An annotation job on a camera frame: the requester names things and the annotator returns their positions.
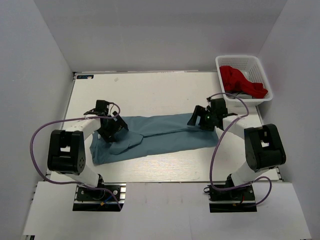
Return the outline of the blue-grey t-shirt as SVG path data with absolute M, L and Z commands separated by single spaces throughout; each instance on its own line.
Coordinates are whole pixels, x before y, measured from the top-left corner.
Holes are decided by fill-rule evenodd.
M 127 129 L 115 134 L 114 142 L 106 142 L 98 132 L 92 135 L 89 147 L 95 166 L 142 158 L 150 155 L 175 153 L 215 147 L 215 131 L 189 126 L 191 113 L 173 115 L 125 116 Z

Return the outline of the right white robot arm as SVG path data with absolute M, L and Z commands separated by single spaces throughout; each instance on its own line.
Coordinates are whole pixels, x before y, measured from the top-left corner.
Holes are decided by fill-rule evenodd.
M 214 190 L 226 192 L 229 198 L 236 200 L 243 195 L 244 187 L 263 179 L 262 174 L 270 169 L 283 165 L 286 162 L 286 153 L 276 125 L 249 126 L 246 123 L 245 118 L 250 113 L 243 100 L 240 102 L 246 110 L 244 115 L 229 112 L 223 98 L 208 97 L 207 100 L 207 107 L 195 106 L 187 125 L 195 126 L 199 119 L 198 125 L 201 130 L 222 130 L 211 157 L 209 181 Z M 229 175 L 231 183 L 221 188 L 214 185 L 213 166 L 218 149 L 228 132 L 244 140 L 245 163 Z

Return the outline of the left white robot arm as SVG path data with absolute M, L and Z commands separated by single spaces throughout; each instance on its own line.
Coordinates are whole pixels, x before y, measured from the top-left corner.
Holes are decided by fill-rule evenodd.
M 86 164 L 85 140 L 98 133 L 106 143 L 113 143 L 119 131 L 128 129 L 120 112 L 111 112 L 114 106 L 113 102 L 97 100 L 95 108 L 72 119 L 75 122 L 72 126 L 54 130 L 50 135 L 48 169 L 88 186 L 88 193 L 96 200 L 105 196 L 106 187 L 100 184 L 102 177 Z

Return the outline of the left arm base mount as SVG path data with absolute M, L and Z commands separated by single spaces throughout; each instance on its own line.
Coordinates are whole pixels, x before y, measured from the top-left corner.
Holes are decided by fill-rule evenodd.
M 122 208 L 126 198 L 125 183 L 104 184 L 119 202 Z M 113 196 L 106 190 L 92 190 L 78 186 L 75 191 L 72 210 L 74 212 L 120 212 L 120 208 Z

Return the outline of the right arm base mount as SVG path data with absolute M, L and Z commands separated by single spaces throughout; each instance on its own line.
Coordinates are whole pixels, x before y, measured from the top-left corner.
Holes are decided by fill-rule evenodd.
M 210 213 L 254 213 L 256 198 L 251 185 L 230 191 L 217 191 L 211 185 L 203 192 L 208 195 Z

